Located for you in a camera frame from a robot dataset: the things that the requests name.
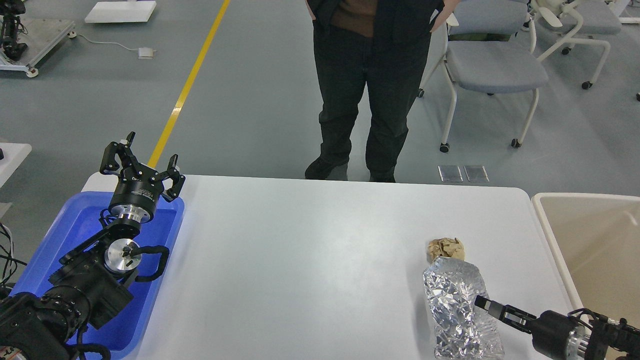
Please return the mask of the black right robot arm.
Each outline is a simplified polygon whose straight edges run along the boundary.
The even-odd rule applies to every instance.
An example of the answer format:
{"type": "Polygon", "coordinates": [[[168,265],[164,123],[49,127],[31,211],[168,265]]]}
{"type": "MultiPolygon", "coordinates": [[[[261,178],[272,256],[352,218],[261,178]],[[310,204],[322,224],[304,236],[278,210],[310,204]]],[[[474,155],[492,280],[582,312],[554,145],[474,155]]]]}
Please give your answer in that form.
{"type": "Polygon", "coordinates": [[[531,335],[532,346],[551,360],[604,360],[609,349],[624,353],[624,360],[637,360],[640,331],[619,320],[581,308],[567,314],[546,310],[539,316],[484,296],[474,306],[508,326],[531,335]]]}

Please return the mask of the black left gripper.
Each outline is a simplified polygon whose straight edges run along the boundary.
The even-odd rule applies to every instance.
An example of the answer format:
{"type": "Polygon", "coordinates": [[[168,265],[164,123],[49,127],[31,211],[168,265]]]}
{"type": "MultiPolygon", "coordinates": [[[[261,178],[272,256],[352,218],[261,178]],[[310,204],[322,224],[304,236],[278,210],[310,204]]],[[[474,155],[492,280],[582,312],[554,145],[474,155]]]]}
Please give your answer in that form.
{"type": "Polygon", "coordinates": [[[180,173],[177,153],[170,157],[167,169],[160,173],[142,166],[131,150],[136,134],[130,132],[125,139],[106,146],[99,173],[118,176],[108,207],[110,215],[116,218],[129,216],[138,223],[148,223],[154,218],[159,198],[167,203],[176,200],[186,177],[180,173]]]}

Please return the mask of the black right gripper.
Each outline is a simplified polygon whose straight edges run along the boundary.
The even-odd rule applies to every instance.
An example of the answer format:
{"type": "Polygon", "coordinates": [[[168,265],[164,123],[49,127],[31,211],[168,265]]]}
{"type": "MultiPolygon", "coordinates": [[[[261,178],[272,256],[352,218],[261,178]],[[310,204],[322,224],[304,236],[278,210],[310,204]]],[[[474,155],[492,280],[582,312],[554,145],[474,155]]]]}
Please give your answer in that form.
{"type": "Polygon", "coordinates": [[[592,360],[594,358],[587,329],[594,326],[583,316],[594,316],[591,310],[574,310],[568,315],[546,310],[538,317],[511,305],[477,295],[474,306],[485,310],[500,322],[532,336],[534,350],[551,360],[592,360]]]}

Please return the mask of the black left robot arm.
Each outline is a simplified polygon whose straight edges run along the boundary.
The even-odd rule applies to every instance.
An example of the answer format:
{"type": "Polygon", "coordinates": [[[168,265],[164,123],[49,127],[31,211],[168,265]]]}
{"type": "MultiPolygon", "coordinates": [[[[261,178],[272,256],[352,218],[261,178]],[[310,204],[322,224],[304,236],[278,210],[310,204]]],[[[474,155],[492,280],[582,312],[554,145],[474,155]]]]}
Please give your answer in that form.
{"type": "Polygon", "coordinates": [[[118,184],[100,220],[101,230],[59,259],[43,295],[18,292],[1,301],[3,360],[84,360],[87,353],[112,357],[103,344],[84,342],[89,327],[112,321],[134,299],[132,283],[150,283],[165,272],[170,250],[135,242],[143,224],[154,219],[160,199],[179,197],[186,177],[178,155],[157,171],[135,157],[135,132],[106,146],[99,172],[118,184]]]}

